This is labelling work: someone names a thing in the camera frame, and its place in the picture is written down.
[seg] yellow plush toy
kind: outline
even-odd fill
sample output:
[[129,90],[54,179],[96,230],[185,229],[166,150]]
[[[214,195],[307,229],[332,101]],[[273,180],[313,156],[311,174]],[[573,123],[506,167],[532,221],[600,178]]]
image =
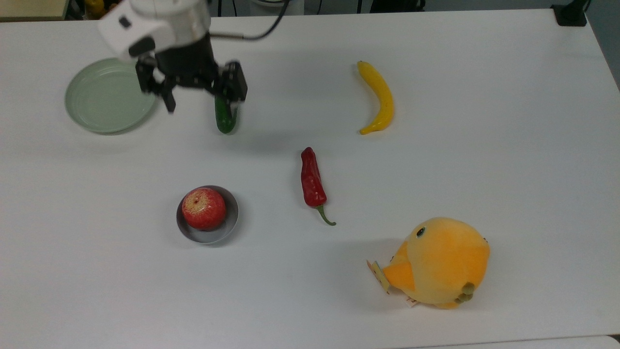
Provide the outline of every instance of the yellow plush toy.
[[489,254],[476,229],[437,217],[418,225],[383,270],[368,265],[386,291],[393,286],[418,302],[454,309],[480,286]]

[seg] red apple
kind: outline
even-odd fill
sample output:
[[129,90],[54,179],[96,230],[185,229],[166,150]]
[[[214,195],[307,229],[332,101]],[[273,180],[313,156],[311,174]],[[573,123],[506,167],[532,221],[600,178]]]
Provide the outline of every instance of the red apple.
[[185,221],[193,228],[210,230],[217,228],[226,217],[224,198],[211,188],[197,188],[183,199]]

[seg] green plate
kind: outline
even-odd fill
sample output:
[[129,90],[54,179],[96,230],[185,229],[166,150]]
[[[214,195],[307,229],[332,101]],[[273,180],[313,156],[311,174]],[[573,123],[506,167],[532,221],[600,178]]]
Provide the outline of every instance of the green plate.
[[144,119],[156,97],[144,94],[132,63],[116,58],[97,61],[69,83],[64,106],[87,130],[107,134],[126,130]]

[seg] tag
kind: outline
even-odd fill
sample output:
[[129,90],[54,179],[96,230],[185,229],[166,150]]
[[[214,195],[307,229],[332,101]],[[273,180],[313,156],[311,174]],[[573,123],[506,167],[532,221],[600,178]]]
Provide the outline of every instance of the tag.
[[418,304],[419,302],[416,301],[415,299],[411,298],[411,297],[407,297],[407,300],[405,300],[405,303],[407,303],[407,305],[410,308],[413,308],[414,305]]
[[366,264],[368,265],[370,271],[373,272],[374,277],[377,279],[377,281],[379,281],[379,284],[381,284],[383,291],[389,294],[389,281],[388,278],[386,278],[385,274],[383,274],[383,271],[381,271],[379,263],[377,263],[377,261],[374,261],[373,264],[370,264],[370,261],[366,260]]

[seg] yellow banana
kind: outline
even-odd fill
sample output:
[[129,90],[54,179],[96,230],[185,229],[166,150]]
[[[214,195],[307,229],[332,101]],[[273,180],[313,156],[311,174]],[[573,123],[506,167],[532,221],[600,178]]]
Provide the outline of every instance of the yellow banana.
[[394,118],[394,100],[388,84],[383,80],[379,72],[370,64],[364,61],[357,62],[357,70],[368,86],[379,98],[381,108],[374,117],[374,120],[360,130],[360,134],[367,135],[370,132],[385,130]]

